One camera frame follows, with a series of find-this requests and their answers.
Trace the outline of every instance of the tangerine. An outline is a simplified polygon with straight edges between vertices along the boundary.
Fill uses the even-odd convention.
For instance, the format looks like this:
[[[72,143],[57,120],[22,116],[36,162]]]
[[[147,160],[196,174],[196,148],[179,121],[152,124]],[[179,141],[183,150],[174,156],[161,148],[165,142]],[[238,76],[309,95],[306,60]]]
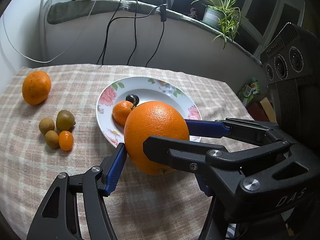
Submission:
[[[143,142],[151,135],[189,140],[189,130],[181,114],[165,103],[150,101],[137,106],[124,126],[124,143],[135,166],[149,175],[174,171],[169,166],[155,163],[143,152]]]
[[[59,134],[59,146],[64,151],[70,151],[73,146],[73,136],[69,131],[62,131]]]
[[[45,101],[51,89],[51,80],[44,71],[30,73],[22,84],[23,99],[30,105]]]
[[[129,101],[120,101],[113,107],[112,116],[118,124],[124,125],[128,115],[133,109],[133,103]]]

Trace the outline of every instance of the white plate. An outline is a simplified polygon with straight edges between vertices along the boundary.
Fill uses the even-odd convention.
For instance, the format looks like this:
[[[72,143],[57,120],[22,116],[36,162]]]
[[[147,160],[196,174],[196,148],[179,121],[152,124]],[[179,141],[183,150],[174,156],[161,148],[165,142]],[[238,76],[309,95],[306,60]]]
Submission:
[[[202,120],[195,103],[180,89],[165,81],[145,76],[119,79],[102,91],[96,106],[99,128],[114,147],[124,142],[124,127],[113,120],[112,108],[129,94],[137,95],[139,104],[161,101],[174,107],[185,119]],[[190,136],[190,141],[200,140],[199,136]]]

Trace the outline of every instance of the plaid tablecloth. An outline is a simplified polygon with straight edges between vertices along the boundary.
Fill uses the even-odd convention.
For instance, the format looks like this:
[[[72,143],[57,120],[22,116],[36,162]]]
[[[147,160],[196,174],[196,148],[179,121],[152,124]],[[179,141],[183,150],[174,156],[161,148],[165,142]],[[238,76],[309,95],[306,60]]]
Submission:
[[[47,72],[52,81],[45,103],[30,106],[22,98],[22,82],[34,71],[28,68],[22,68],[0,96],[0,210],[21,239],[26,239],[33,216],[58,173],[83,173],[111,155],[113,147],[99,130],[95,106],[100,92],[115,80],[136,75],[165,80],[193,99],[204,120],[251,118],[227,84],[207,78],[131,66],[63,65],[38,70]],[[62,109],[76,118],[69,154],[48,148],[38,130],[42,118],[55,120]],[[202,141],[223,144],[229,151],[252,147],[227,138]],[[128,158],[116,191],[105,203],[120,240],[185,240],[198,238],[210,198],[199,190],[193,174],[175,171],[149,176]],[[82,237],[90,239],[82,195],[78,209]]]

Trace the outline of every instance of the kiwi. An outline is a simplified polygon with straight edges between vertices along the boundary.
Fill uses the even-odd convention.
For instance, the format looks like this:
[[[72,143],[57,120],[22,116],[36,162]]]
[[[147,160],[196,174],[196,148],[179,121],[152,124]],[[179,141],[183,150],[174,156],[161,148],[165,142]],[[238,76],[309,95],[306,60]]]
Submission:
[[[55,131],[48,131],[45,134],[44,138],[45,142],[50,148],[56,149],[59,147],[59,135]]]
[[[39,123],[39,130],[43,135],[50,130],[54,130],[54,121],[51,118],[42,119]]]
[[[61,110],[58,113],[56,126],[59,131],[71,132],[75,124],[75,117],[68,110]]]

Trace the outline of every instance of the white wall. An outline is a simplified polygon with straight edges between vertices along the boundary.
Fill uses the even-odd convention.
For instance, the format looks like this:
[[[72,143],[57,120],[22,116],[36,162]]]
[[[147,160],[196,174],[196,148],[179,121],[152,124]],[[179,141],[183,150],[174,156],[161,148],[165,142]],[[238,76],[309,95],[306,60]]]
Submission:
[[[107,24],[112,13],[89,17],[86,27],[75,42],[51,65],[91,63],[96,64],[105,40]],[[116,16],[133,16],[126,11]],[[85,17],[57,25],[47,24],[49,58],[65,50],[77,37]],[[137,20],[138,45],[130,65],[145,66],[154,53],[162,32],[159,15]],[[223,40],[185,22],[168,19],[159,50],[148,67],[181,71],[226,82],[235,92],[251,77],[256,77],[262,88],[267,80],[262,68],[234,45],[223,47]],[[133,19],[119,19],[109,31],[105,65],[126,65],[134,48]]]
[[[22,54],[41,61],[38,24],[39,6],[40,0],[12,0],[4,15],[7,33],[15,48]],[[35,68],[42,66],[41,63],[32,62],[20,56],[11,47],[4,33],[2,17],[0,19],[0,94],[21,67]]]

